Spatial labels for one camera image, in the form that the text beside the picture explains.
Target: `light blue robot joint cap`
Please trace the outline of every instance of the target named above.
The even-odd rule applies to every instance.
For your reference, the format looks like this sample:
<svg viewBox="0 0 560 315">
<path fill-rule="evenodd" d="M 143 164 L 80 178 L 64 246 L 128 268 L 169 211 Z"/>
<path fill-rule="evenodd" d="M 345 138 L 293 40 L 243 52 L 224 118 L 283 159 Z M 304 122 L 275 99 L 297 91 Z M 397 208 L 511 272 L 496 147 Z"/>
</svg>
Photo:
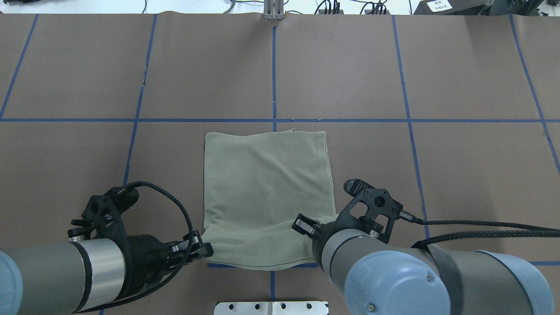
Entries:
<svg viewBox="0 0 560 315">
<path fill-rule="evenodd" d="M 449 315 L 445 285 L 427 264 L 409 254 L 381 251 L 350 269 L 344 298 L 353 315 Z"/>
<path fill-rule="evenodd" d="M 0 251 L 0 314 L 16 315 L 23 295 L 20 269 L 8 254 Z"/>
</svg>

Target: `cloth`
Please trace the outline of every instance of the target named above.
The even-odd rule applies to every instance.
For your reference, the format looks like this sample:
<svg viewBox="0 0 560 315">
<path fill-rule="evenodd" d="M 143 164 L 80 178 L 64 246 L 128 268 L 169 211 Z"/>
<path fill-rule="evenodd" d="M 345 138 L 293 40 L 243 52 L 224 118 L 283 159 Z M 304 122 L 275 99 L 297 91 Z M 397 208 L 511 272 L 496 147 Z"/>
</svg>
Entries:
<svg viewBox="0 0 560 315">
<path fill-rule="evenodd" d="M 314 261 L 311 239 L 291 229 L 300 212 L 320 222 L 336 218 L 324 131 L 206 134 L 208 261 L 252 270 Z"/>
</svg>

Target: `silver metal plate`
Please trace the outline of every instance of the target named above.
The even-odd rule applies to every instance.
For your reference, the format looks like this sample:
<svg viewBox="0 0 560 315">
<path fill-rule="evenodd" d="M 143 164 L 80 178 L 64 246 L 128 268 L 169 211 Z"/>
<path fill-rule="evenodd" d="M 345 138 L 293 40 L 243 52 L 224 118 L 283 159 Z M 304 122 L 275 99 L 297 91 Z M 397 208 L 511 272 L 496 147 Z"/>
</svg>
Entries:
<svg viewBox="0 0 560 315">
<path fill-rule="evenodd" d="M 329 315 L 328 305 L 320 301 L 222 302 L 214 308 L 214 315 Z"/>
</svg>

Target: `wire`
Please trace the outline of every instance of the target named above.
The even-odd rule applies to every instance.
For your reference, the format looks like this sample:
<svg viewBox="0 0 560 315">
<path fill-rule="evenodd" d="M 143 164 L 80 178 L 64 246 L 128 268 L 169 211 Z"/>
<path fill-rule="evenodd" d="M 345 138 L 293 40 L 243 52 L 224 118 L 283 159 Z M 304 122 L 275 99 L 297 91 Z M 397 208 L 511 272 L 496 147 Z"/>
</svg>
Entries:
<svg viewBox="0 0 560 315">
<path fill-rule="evenodd" d="M 248 3 L 248 2 L 258 2 L 258 3 L 264 3 L 264 1 L 258 1 L 258 0 L 244 0 L 244 1 L 236 1 L 237 3 Z M 288 4 L 288 2 L 290 2 L 290 0 L 286 0 L 286 2 L 284 2 L 284 5 Z"/>
<path fill-rule="evenodd" d="M 226 11 L 224 11 L 224 13 L 223 13 L 223 14 L 228 14 L 228 13 L 230 13 L 230 12 L 231 12 L 231 10 L 233 10 L 233 9 L 234 9 L 234 7 L 235 7 L 235 2 L 236 2 L 235 0 L 231 0 L 230 8 L 229 8 L 229 9 L 227 9 Z"/>
<path fill-rule="evenodd" d="M 385 13 L 383 13 L 383 10 L 385 9 L 385 11 L 387 12 L 387 7 L 385 6 L 385 2 L 377 2 L 377 5 L 375 6 L 374 10 L 371 10 L 370 13 L 368 14 L 372 14 L 372 15 L 383 15 Z"/>
<path fill-rule="evenodd" d="M 543 230 L 543 231 L 554 231 L 556 229 L 544 228 L 542 226 L 510 223 L 510 222 L 494 222 L 494 221 L 471 221 L 471 220 L 439 220 L 439 221 L 424 221 L 420 219 L 421 225 L 448 225 L 448 224 L 460 224 L 460 225 L 479 225 L 479 226 L 502 226 L 504 228 L 514 228 L 514 229 L 525 229 L 525 230 Z"/>
<path fill-rule="evenodd" d="M 412 245 L 412 248 L 425 248 L 427 245 L 445 242 L 447 240 L 464 238 L 504 238 L 504 237 L 560 237 L 560 230 L 531 230 L 531 231 L 468 231 L 457 232 L 430 237 L 420 240 Z"/>
<path fill-rule="evenodd" d="M 368 5 L 368 4 L 371 4 L 371 10 L 372 10 L 372 11 L 374 10 L 374 8 L 375 8 L 375 3 L 371 2 L 371 1 L 368 1 L 368 2 L 366 2 L 366 4 L 363 5 L 362 9 L 360 10 L 360 14 L 363 13 L 363 9 L 365 9 L 365 8 L 366 8 L 366 5 Z"/>
<path fill-rule="evenodd" d="M 152 183 L 149 183 L 149 182 L 141 182 L 141 181 L 129 183 L 129 184 L 125 185 L 124 187 L 127 189 L 127 191 L 131 191 L 131 190 L 133 190 L 135 188 L 138 188 L 138 187 L 141 187 L 141 186 L 152 188 L 153 190 L 155 190 L 158 193 L 160 193 L 160 194 L 164 195 L 165 197 L 169 198 L 174 204 L 176 204 L 177 207 L 179 207 L 179 209 L 183 213 L 183 216 L 185 217 L 186 226 L 189 230 L 189 234 L 193 235 L 193 224 L 190 221 L 189 214 L 187 213 L 185 207 L 183 206 L 183 204 L 177 198 L 175 198 L 175 196 L 173 196 L 172 194 L 167 192 L 165 189 L 159 187 L 158 185 L 155 185 L 155 184 L 152 184 Z M 183 268 L 183 265 L 185 265 L 186 260 L 189 258 L 190 250 L 191 250 L 192 245 L 193 245 L 193 239 L 189 238 L 189 243 L 188 243 L 188 245 L 186 247 L 186 250 L 185 250 L 185 256 L 183 257 L 183 259 L 181 259 L 181 261 L 179 262 L 179 264 L 177 265 L 175 270 L 167 278 L 165 278 L 164 281 L 160 282 L 158 285 L 154 286 L 150 290 L 147 290 L 143 293 L 140 293 L 138 295 L 135 295 L 133 297 L 126 298 L 126 299 L 123 299 L 123 300 L 120 300 L 120 301 L 116 301 L 116 302 L 112 302 L 112 303 L 108 303 L 108 304 L 103 304 L 103 305 L 100 305 L 100 306 L 97 306 L 97 307 L 94 307 L 94 308 L 86 309 L 84 311 L 80 311 L 79 313 L 99 311 L 101 309 L 107 309 L 107 308 L 112 308 L 112 307 L 124 305 L 124 304 L 130 303 L 130 302 L 136 301 L 138 299 L 141 299 L 143 297 L 146 297 L 146 296 L 154 293 L 155 291 L 158 291 L 161 287 L 163 287 L 169 281 L 171 281 L 171 279 L 173 279 L 177 275 L 177 273 L 181 270 L 181 268 Z"/>
<path fill-rule="evenodd" d="M 317 14 L 317 12 L 319 12 L 319 8 L 323 5 L 323 3 L 325 3 L 325 10 L 326 10 L 326 3 L 329 2 L 329 7 L 330 7 L 330 0 L 323 0 L 321 1 L 321 3 L 319 3 L 319 5 L 317 6 L 317 9 L 315 10 L 315 13 L 313 14 Z"/>
</svg>

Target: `black strap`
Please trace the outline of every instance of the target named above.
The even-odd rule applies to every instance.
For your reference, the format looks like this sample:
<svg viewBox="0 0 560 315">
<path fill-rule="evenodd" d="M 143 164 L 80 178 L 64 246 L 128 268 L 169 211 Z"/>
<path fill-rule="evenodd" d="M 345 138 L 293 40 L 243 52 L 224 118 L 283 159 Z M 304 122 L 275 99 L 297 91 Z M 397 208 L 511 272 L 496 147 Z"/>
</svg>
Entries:
<svg viewBox="0 0 560 315">
<path fill-rule="evenodd" d="M 449 299 L 451 300 L 450 315 L 460 315 L 463 312 L 463 280 L 455 260 L 448 252 L 439 246 L 430 244 L 427 246 L 428 253 L 436 263 L 440 271 L 440 278 L 447 288 Z"/>
<path fill-rule="evenodd" d="M 72 312 L 72 314 L 74 314 L 74 313 L 78 312 L 79 310 L 81 310 L 83 308 L 83 306 L 86 305 L 87 300 L 90 298 L 93 272 L 92 272 L 92 269 L 91 269 L 90 256 L 87 254 L 86 249 L 80 243 L 77 243 L 77 242 L 70 242 L 70 244 L 76 246 L 76 248 L 78 249 L 78 251 L 82 255 L 83 266 L 84 266 L 84 269 L 85 269 L 85 272 L 86 272 L 86 284 L 83 288 L 82 300 L 80 301 L 80 304 L 74 310 L 74 312 Z"/>
</svg>

